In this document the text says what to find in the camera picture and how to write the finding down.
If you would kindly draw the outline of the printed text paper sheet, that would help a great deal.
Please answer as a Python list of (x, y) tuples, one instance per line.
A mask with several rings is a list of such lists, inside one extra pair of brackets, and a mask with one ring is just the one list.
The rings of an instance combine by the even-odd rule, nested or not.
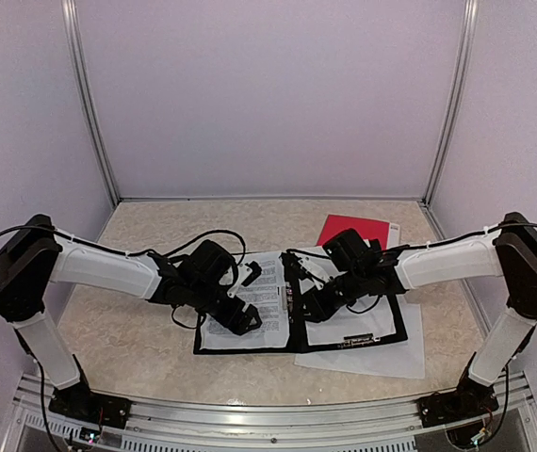
[(235, 353), (243, 350), (256, 352), (264, 348), (284, 348), (289, 337), (289, 323), (280, 307), (278, 288), (285, 284), (284, 266), (279, 251), (261, 252), (248, 255), (244, 263), (257, 262), (262, 268), (261, 275), (248, 287), (242, 287), (237, 296), (246, 306), (255, 306), (260, 314), (262, 326), (243, 334), (235, 335), (210, 318), (196, 336), (199, 345), (194, 346), (196, 354)]

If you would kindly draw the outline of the black clip folder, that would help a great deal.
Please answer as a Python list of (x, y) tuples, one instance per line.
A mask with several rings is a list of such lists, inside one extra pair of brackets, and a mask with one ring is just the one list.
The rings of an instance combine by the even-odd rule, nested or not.
[[(312, 353), (312, 352), (321, 352), (321, 351), (335, 351), (335, 350), (340, 350), (340, 349), (355, 349), (355, 348), (385, 346), (385, 345), (400, 343), (400, 342), (407, 340), (408, 334), (404, 325), (404, 321), (402, 319), (401, 311), (399, 308), (399, 302), (397, 299), (397, 296), (399, 294), (395, 294), (395, 295), (389, 295), (389, 296), (370, 296), (370, 297), (377, 297), (378, 299), (370, 307), (362, 311), (362, 314), (364, 314), (372, 310), (378, 304), (379, 300), (382, 297), (386, 297), (388, 300), (389, 306), (392, 310), (393, 317), (394, 317), (394, 325), (396, 327), (396, 331), (394, 333), (385, 335), (383, 337), (375, 337), (379, 339), (378, 342), (374, 344), (370, 344), (370, 345), (360, 346), (360, 347), (342, 347), (343, 341), (340, 343), (336, 343), (336, 344), (310, 346), (307, 341), (307, 332), (306, 332), (307, 321), (305, 321), (303, 318), (303, 295), (308, 291), (313, 291), (313, 292), (321, 291), (323, 293), (329, 293), (329, 294), (334, 294), (334, 295), (337, 294), (343, 297), (341, 294), (338, 294), (336, 291), (334, 291), (333, 288), (329, 286), (329, 283), (333, 283), (334, 279), (341, 275), (341, 272), (336, 269), (335, 265), (327, 256), (326, 252), (323, 250), (323, 248), (320, 248), (320, 247), (313, 247), (313, 248), (305, 249), (305, 250), (288, 249), (285, 251), (280, 251), (280, 253), (281, 253), (280, 259), (284, 266), (285, 281), (291, 284), (292, 291), (293, 291), (293, 309), (291, 312), (291, 314), (293, 315), (293, 322), (289, 324), (289, 337), (288, 337), (286, 346), (284, 348), (264, 348), (264, 349), (257, 350), (256, 352), (252, 352), (251, 350), (249, 350), (248, 352), (244, 352), (243, 350), (241, 350), (241, 351), (236, 351), (235, 353), (231, 352), (228, 354), (218, 354), (218, 352), (211, 352), (210, 354), (196, 354), (194, 352), (194, 346), (195, 345), (198, 346), (200, 344), (199, 339), (196, 338), (196, 336), (200, 333), (202, 325), (208, 319), (210, 318), (214, 319), (213, 317), (209, 316), (208, 318), (199, 318), (197, 321), (194, 346), (193, 346), (194, 354), (196, 355), (233, 355), (233, 354), (263, 354), (263, 353), (303, 354), (303, 353)], [(307, 281), (301, 282), (298, 279), (295, 268), (294, 268), (294, 255), (295, 254), (301, 257), (309, 256), (313, 261), (318, 263), (329, 273), (329, 275), (332, 277), (331, 281), (328, 282), (324, 286), (324, 288), (321, 290), (316, 289), (312, 284), (310, 284), (309, 289), (305, 289), (303, 284), (307, 283)], [(352, 307), (357, 302), (357, 300), (358, 299), (346, 300), (344, 298), (344, 305), (342, 307), (346, 307), (350, 312), (355, 313)]]

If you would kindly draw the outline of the red plastic folder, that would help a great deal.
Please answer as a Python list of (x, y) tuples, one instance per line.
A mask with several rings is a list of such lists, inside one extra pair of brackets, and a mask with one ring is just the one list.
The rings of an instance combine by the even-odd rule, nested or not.
[(317, 245), (324, 245), (328, 240), (347, 229), (355, 230), (364, 240), (377, 239), (383, 249), (392, 248), (399, 244), (400, 227), (396, 223), (330, 214), (324, 222)]

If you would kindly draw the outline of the white paper sheet underneath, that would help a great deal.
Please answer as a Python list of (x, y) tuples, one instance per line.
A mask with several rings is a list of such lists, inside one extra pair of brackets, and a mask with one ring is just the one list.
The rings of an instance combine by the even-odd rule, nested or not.
[(294, 364), (301, 367), (359, 375), (424, 379), (425, 352), (421, 308), (402, 302), (402, 319), (408, 334), (406, 341), (344, 351), (326, 351), (297, 355)]

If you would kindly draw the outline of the white paper sheet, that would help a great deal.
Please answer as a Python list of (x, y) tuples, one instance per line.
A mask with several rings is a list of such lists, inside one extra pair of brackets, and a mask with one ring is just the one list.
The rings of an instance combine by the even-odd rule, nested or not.
[(324, 322), (307, 322), (308, 344), (310, 346), (336, 344), (349, 336), (371, 333), (374, 337), (383, 337), (394, 333), (396, 331), (394, 317), (386, 297), (382, 297), (372, 310), (362, 314), (362, 311), (377, 299), (364, 296), (352, 307), (355, 313), (342, 307)]

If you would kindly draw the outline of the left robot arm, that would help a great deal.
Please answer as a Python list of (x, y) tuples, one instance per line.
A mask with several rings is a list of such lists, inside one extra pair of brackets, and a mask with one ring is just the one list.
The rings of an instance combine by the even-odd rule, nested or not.
[(41, 365), (63, 405), (81, 419), (99, 409), (98, 396), (86, 388), (84, 373), (68, 350), (43, 301), (50, 283), (71, 283), (192, 308), (241, 336), (258, 329), (258, 309), (239, 298), (261, 272), (200, 234), (166, 253), (114, 250), (56, 228), (46, 215), (7, 231), (0, 249), (0, 315), (12, 326), (26, 351)]

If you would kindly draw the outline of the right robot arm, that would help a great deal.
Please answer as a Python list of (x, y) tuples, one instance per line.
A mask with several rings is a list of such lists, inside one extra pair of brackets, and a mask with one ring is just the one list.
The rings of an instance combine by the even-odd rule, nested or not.
[(348, 229), (326, 242), (323, 250), (339, 273), (301, 297), (306, 319), (315, 323), (363, 296), (393, 296), (433, 283), (478, 277), (504, 279), (505, 308), (468, 363), (467, 382), (448, 399), (449, 410), (457, 417), (467, 418), (484, 404), (483, 387), (494, 384), (537, 326), (537, 224), (517, 212), (481, 231), (386, 250)]

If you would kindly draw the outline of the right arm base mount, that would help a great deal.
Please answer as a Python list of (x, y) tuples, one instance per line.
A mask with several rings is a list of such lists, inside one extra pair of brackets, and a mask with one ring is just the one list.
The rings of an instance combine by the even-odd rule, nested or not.
[(499, 408), (494, 385), (484, 386), (469, 378), (469, 367), (474, 357), (475, 354), (454, 390), (425, 395), (415, 402), (423, 428), (463, 421)]

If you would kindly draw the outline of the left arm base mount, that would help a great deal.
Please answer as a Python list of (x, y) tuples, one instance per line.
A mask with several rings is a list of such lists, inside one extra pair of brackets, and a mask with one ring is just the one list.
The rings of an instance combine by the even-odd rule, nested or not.
[(54, 391), (49, 410), (98, 427), (125, 429), (132, 401), (128, 398), (75, 389)]

